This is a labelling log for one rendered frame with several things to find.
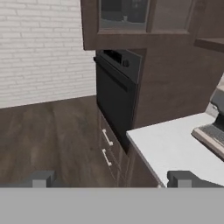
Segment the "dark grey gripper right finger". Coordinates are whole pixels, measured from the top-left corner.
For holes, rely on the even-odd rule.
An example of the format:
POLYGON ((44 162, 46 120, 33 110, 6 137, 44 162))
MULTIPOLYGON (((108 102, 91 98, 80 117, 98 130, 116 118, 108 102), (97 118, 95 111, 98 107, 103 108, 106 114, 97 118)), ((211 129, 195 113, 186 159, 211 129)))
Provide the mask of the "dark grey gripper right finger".
POLYGON ((191 171, 168 171, 168 187, 175 188, 224 188, 224 185, 204 180, 191 171))

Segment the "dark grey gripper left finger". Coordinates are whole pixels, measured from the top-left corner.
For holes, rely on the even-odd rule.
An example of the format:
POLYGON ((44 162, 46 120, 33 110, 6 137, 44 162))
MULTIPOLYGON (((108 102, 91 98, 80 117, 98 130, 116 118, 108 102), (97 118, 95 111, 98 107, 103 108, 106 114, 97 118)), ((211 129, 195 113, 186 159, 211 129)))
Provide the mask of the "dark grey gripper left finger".
POLYGON ((14 183, 0 184, 0 188, 48 188, 64 187, 56 171, 34 171, 29 177, 14 183))

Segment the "brown tall oven cabinet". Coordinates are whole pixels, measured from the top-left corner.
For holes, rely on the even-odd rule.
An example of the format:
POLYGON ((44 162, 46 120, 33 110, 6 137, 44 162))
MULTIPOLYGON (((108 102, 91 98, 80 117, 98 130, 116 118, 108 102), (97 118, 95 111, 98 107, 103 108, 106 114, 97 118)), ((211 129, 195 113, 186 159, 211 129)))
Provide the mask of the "brown tall oven cabinet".
POLYGON ((203 111, 224 73, 224 53, 195 46, 109 50, 142 57, 131 130, 203 111))

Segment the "grey coffee machine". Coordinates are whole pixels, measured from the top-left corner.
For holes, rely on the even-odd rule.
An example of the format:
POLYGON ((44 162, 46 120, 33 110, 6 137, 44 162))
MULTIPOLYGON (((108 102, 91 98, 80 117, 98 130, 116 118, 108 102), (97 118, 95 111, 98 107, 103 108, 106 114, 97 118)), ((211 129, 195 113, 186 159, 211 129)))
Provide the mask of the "grey coffee machine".
POLYGON ((215 89, 211 103, 218 110, 215 121, 193 129, 192 136, 224 161, 224 85, 215 89))

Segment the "brown drawer front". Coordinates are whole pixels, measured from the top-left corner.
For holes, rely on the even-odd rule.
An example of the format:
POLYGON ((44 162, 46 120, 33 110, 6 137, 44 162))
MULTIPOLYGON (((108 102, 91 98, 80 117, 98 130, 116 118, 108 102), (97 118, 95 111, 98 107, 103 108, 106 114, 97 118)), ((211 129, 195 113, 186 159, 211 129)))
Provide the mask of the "brown drawer front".
POLYGON ((102 137, 106 142, 106 145, 109 147, 119 168, 123 171, 125 166, 125 157, 123 148, 120 145, 119 141, 117 140, 113 130, 110 128, 102 112, 99 112, 99 120, 100 120, 100 130, 102 133, 102 137))
POLYGON ((100 137, 99 145, 100 145, 101 155, 102 155, 102 157, 104 159, 104 163, 106 165, 106 170, 109 172, 109 175, 110 175, 109 178, 112 181, 112 186, 118 186, 119 178, 120 178, 120 171, 118 169, 118 165, 116 163, 115 157, 114 157, 111 149, 107 146, 107 144, 102 136, 100 137), (108 160, 112 163, 111 166, 107 165, 107 162, 102 154, 102 149, 106 149, 106 155, 108 157, 108 160))

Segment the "black built-in oven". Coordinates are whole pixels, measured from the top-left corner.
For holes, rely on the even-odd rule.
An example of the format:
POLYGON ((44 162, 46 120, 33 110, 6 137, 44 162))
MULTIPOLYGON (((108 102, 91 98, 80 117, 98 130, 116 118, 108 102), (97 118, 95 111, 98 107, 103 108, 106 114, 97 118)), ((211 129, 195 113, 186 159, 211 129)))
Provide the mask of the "black built-in oven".
POLYGON ((96 100, 117 140, 128 152, 142 57, 129 50, 97 50, 96 100))

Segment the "brown glass-door wall cabinet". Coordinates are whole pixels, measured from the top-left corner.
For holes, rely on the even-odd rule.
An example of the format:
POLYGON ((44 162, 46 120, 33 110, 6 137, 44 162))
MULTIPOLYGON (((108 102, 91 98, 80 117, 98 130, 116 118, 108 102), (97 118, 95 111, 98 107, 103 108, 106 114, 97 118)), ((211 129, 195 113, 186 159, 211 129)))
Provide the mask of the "brown glass-door wall cabinet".
POLYGON ((83 48, 145 48, 153 38, 193 37, 208 0, 80 0, 83 48))

